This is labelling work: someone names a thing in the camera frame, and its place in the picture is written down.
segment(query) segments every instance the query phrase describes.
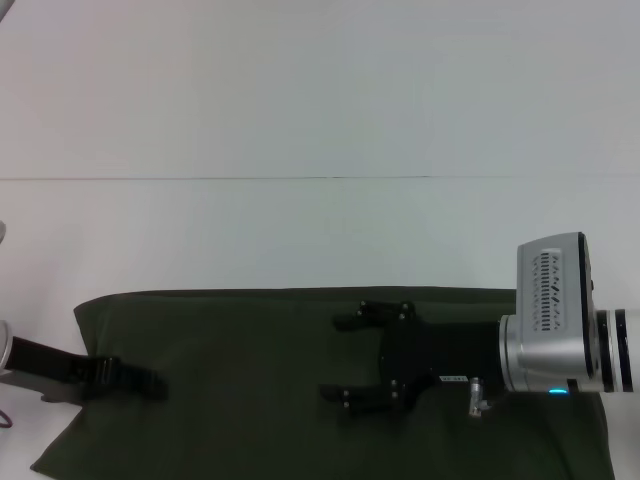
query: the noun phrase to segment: cable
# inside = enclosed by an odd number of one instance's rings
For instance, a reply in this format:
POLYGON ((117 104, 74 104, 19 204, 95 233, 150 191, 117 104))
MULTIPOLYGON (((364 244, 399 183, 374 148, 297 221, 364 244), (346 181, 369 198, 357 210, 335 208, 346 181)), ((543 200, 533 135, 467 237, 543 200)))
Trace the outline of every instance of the cable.
POLYGON ((0 410, 0 418, 4 420, 4 423, 0 423, 0 429, 7 429, 13 427, 13 422, 9 418, 9 415, 0 410))

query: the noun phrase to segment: dark green cloth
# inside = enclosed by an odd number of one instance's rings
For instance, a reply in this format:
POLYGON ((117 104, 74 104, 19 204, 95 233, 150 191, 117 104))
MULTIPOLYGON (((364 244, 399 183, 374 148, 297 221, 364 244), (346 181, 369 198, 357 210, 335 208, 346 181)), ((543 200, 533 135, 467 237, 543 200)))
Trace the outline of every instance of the dark green cloth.
POLYGON ((598 395, 509 395, 468 418, 465 386, 404 418, 349 419, 317 384, 377 380, 380 331, 336 333, 357 302, 412 300, 429 322, 498 321, 513 291, 358 288, 150 292, 76 309, 87 350, 157 369, 170 400, 88 404, 34 465, 60 480, 613 479, 598 395))

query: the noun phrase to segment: green fabric mat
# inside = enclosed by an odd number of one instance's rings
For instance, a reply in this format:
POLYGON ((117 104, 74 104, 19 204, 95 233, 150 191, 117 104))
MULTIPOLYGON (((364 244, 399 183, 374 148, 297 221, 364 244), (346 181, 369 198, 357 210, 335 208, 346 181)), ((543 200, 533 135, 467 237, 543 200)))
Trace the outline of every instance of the green fabric mat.
POLYGON ((166 403, 90 402, 34 470, 60 480, 613 479, 598 395, 509 395, 468 418, 464 386, 401 419, 349 419, 317 384, 377 380, 380 331, 336 333, 363 299, 430 322, 489 321, 513 291, 356 288, 149 292, 76 309, 87 350, 157 369, 166 403))

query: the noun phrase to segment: white label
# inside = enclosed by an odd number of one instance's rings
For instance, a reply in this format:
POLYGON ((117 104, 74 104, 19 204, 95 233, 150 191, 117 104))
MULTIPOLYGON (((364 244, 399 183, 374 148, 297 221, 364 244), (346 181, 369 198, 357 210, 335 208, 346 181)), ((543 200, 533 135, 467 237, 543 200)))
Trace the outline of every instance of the white label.
POLYGON ((440 380, 443 382, 468 382, 469 379, 464 375, 446 375, 444 377, 440 377, 440 380))

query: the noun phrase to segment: white surface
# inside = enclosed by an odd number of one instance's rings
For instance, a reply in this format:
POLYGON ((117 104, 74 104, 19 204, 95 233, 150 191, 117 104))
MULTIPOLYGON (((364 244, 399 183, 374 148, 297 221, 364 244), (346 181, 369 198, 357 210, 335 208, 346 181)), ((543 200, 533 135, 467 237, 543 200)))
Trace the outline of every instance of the white surface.
MULTIPOLYGON (((0 318, 82 353, 72 309, 121 291, 512 288, 518 245, 580 230, 597 305, 632 308, 638 204, 634 179, 0 182, 0 318)), ((16 423, 0 436, 0 478, 36 478, 28 467, 77 410, 5 385, 0 399, 16 423)), ((618 480, 640 477, 639 399, 604 399, 618 480)))
POLYGON ((640 174, 640 3, 20 0, 0 175, 640 174))

